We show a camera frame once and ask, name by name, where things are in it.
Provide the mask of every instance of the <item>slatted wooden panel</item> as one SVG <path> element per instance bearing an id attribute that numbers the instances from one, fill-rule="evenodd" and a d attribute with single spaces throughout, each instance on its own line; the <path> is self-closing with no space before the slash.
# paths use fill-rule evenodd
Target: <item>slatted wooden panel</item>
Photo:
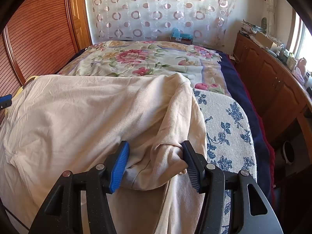
<path id="1" fill-rule="evenodd" d="M 7 26 L 25 78 L 53 74 L 75 54 L 65 0 L 25 0 Z"/>
<path id="2" fill-rule="evenodd" d="M 0 35 L 0 96 L 14 95 L 21 86 L 5 49 L 3 34 Z M 0 123 L 4 118 L 4 110 L 0 111 Z"/>

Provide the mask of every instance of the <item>beige garment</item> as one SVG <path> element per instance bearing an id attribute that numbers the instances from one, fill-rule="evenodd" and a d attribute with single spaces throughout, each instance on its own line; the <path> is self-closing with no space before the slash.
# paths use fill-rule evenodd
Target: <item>beige garment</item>
<path id="1" fill-rule="evenodd" d="M 40 76 L 13 101 L 2 129 L 7 162 L 38 209 L 64 170 L 87 171 L 127 140 L 122 188 L 109 197 L 117 233 L 194 232 L 203 197 L 179 174 L 187 167 L 180 143 L 190 140 L 206 157 L 206 129 L 180 74 Z"/>

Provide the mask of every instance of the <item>white wall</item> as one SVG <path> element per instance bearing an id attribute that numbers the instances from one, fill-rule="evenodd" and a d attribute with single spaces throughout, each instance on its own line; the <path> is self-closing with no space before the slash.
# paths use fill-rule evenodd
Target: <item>white wall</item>
<path id="1" fill-rule="evenodd" d="M 276 38 L 281 40 L 285 45 L 287 44 L 291 30 L 292 10 L 292 6 L 286 0 L 277 0 L 275 13 Z"/>
<path id="2" fill-rule="evenodd" d="M 265 0 L 236 0 L 235 8 L 228 17 L 227 31 L 224 37 L 222 51 L 231 54 L 235 45 L 237 33 L 241 28 L 241 21 L 246 21 L 261 26 Z"/>

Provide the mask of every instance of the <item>cabinet handle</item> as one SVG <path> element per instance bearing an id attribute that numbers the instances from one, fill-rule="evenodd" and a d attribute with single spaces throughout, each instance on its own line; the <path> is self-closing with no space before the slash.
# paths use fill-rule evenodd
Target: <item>cabinet handle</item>
<path id="1" fill-rule="evenodd" d="M 280 81 L 278 81 L 277 85 L 275 86 L 275 89 L 277 89 L 277 86 L 280 84 Z"/>
<path id="2" fill-rule="evenodd" d="M 277 79 L 277 77 L 275 77 L 275 79 L 274 79 L 274 81 L 272 83 L 272 86 L 274 86 L 276 79 Z"/>

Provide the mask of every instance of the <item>white curtain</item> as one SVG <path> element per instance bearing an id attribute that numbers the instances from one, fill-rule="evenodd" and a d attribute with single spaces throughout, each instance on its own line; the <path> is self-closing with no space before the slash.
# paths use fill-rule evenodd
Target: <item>white curtain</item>
<path id="1" fill-rule="evenodd" d="M 223 45 L 227 18 L 236 0 L 86 0 L 94 43 L 155 40 L 174 27 L 195 43 Z"/>
<path id="2" fill-rule="evenodd" d="M 272 37 L 276 37 L 276 22 L 275 22 L 275 9 L 277 0 L 266 0 L 266 19 L 267 28 L 266 33 Z"/>

